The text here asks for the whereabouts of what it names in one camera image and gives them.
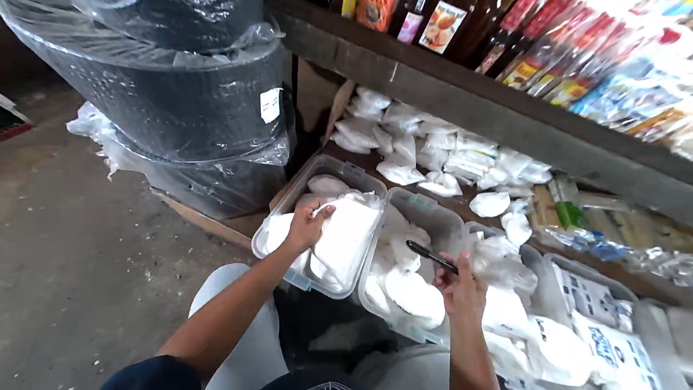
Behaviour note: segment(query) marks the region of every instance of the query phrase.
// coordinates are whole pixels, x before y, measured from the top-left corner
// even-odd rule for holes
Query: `black barrel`
[[[130,37],[166,49],[230,47],[263,21],[261,0],[74,0],[85,14]]]
[[[6,23],[144,151],[172,162],[252,153],[283,134],[274,35],[225,56],[162,49],[93,23],[70,0],[2,0]],[[267,25],[266,31],[278,31]],[[279,115],[269,115],[279,111]]]

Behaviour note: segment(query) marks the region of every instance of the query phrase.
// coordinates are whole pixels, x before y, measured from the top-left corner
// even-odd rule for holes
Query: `bottle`
[[[503,84],[521,91],[531,87],[544,75],[544,69],[548,65],[558,62],[570,50],[570,44],[566,41],[578,28],[585,25],[593,13],[592,8],[581,8],[567,23],[553,33],[543,36],[503,78]]]
[[[514,0],[477,0],[443,57],[465,65]]]
[[[489,77],[496,78],[510,65],[520,54],[526,52],[533,43],[544,34],[547,26],[572,3],[572,0],[549,0],[530,19],[527,28],[520,37],[511,44],[493,61],[488,70],[484,72]]]
[[[553,90],[564,76],[569,76],[579,71],[594,55],[595,45],[604,42],[603,37],[608,37],[609,27],[615,21],[606,12],[603,12],[595,23],[575,43],[570,50],[542,76],[527,93],[542,97]]]
[[[392,17],[389,34],[398,40],[411,44],[423,20],[423,7],[426,0],[407,0]]]
[[[482,47],[482,49],[466,64],[468,67],[476,68],[478,73],[486,73],[491,65],[503,54],[503,51],[512,43],[513,33],[522,23],[522,20],[530,12],[537,0],[518,0],[517,3],[510,9],[500,27],[491,36],[491,39]]]
[[[457,38],[462,22],[476,4],[477,0],[427,2],[423,7],[423,21],[414,36],[414,42],[438,54],[445,53],[452,40]]]
[[[372,30],[387,32],[396,6],[397,0],[360,0],[356,21]]]
[[[356,18],[356,0],[332,0],[330,9],[347,19]]]

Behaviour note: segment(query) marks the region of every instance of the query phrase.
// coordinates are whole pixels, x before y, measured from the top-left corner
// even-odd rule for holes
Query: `wooden shelf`
[[[693,226],[693,163],[371,31],[307,0],[265,0],[294,54]]]

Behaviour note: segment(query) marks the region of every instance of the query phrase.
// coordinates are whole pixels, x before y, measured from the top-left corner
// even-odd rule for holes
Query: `white label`
[[[260,116],[266,124],[279,116],[279,91],[282,88],[272,88],[260,94]]]
[[[426,29],[421,34],[419,44],[442,54],[465,16],[467,16],[465,10],[451,6],[444,1],[439,1],[438,6],[428,20]]]

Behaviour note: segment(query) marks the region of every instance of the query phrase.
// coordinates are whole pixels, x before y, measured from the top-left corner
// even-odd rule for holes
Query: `bottle label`
[[[356,21],[376,31],[387,31],[397,0],[361,0]]]
[[[442,54],[465,16],[467,16],[465,10],[439,1],[421,35],[419,44]]]
[[[539,69],[531,66],[526,61],[520,62],[520,64],[513,70],[508,77],[503,80],[503,84],[515,88],[516,90],[522,88],[527,80],[531,79],[532,76]]]
[[[564,80],[556,87],[556,94],[550,103],[561,107],[570,107],[572,102],[581,99],[589,92],[587,88],[573,80]]]
[[[494,46],[493,49],[486,55],[481,65],[476,69],[477,73],[486,73],[495,64],[501,54],[505,52],[505,46]]]
[[[342,0],[342,16],[353,20],[356,16],[356,0]]]
[[[414,40],[414,35],[419,30],[419,25],[421,25],[421,20],[423,20],[423,15],[412,14],[407,12],[407,17],[404,19],[402,24],[402,29],[397,35],[397,39],[410,44]]]

